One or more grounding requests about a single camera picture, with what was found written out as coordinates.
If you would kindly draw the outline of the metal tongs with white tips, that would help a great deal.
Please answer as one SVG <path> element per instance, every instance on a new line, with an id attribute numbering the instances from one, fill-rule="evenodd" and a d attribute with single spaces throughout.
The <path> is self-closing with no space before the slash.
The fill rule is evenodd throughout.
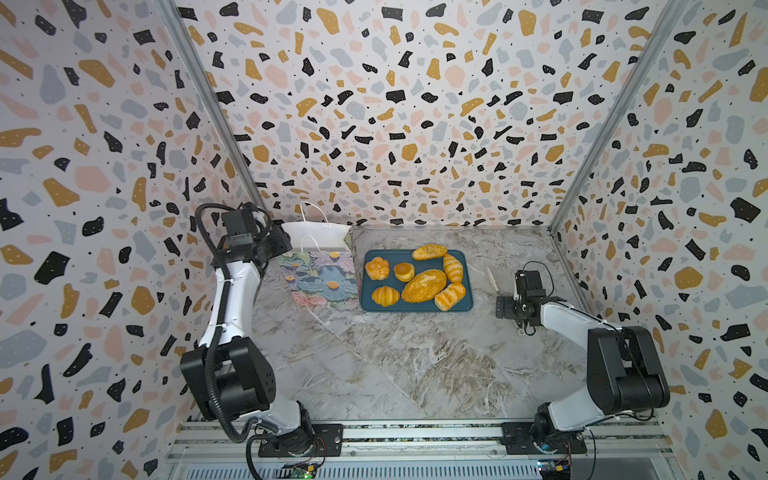
<path id="1" fill-rule="evenodd" d="M 495 291 L 495 294 L 496 295 L 500 295 L 501 291 L 500 291 L 500 288 L 499 288 L 498 283 L 496 281 L 494 271 L 493 271 L 493 269 L 491 267 L 487 267 L 486 268 L 486 276 L 487 276 L 487 279 L 488 279 L 488 282 L 489 282 L 490 286 Z"/>

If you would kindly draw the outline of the ridged long bread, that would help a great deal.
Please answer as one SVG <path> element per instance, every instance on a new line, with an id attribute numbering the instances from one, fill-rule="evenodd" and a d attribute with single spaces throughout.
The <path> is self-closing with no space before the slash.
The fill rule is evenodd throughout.
<path id="1" fill-rule="evenodd" d="M 463 282 L 464 266 L 455 256 L 446 254 L 443 257 L 443 271 L 451 283 Z"/>

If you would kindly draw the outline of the braided twisted bread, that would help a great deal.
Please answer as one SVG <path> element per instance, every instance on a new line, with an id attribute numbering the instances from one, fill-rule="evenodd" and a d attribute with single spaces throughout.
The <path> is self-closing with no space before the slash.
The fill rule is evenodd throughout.
<path id="1" fill-rule="evenodd" d="M 434 303 L 440 311 L 449 311 L 466 296 L 466 292 L 462 283 L 450 283 L 434 297 Z"/>

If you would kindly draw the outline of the floral paper bag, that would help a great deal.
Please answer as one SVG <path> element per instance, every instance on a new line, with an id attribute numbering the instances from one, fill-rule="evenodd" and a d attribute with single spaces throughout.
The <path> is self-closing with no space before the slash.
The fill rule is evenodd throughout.
<path id="1" fill-rule="evenodd" d="M 322 211 L 304 202 L 299 206 L 301 219 L 282 225 L 292 249 L 278 257 L 278 264 L 291 296 L 300 307 L 352 303 L 358 299 L 358 282 L 351 227 L 327 216 L 314 221 L 307 216 L 309 210 Z"/>

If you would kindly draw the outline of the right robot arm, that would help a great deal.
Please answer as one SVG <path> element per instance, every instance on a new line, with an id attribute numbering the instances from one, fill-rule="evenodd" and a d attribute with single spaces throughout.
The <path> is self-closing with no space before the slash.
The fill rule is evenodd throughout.
<path id="1" fill-rule="evenodd" d="M 586 352 L 584 385 L 538 407 L 527 434 L 537 450 L 574 453 L 586 428 L 617 416 L 649 421 L 668 405 L 670 388 L 651 333 L 616 326 L 547 293 L 538 271 L 515 273 L 514 293 L 497 297 L 496 316 L 525 335 L 558 333 Z"/>

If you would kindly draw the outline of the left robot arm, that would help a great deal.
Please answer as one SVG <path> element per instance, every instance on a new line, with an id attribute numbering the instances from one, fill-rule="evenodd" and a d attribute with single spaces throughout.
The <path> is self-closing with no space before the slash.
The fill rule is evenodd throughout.
<path id="1" fill-rule="evenodd" d="M 274 370 L 251 339 L 253 309 L 270 260 L 290 251 L 289 235 L 253 203 L 204 203 L 194 214 L 213 255 L 216 297 L 197 347 L 181 373 L 203 417 L 234 443 L 265 440 L 290 456 L 314 447 L 307 409 L 282 397 Z"/>

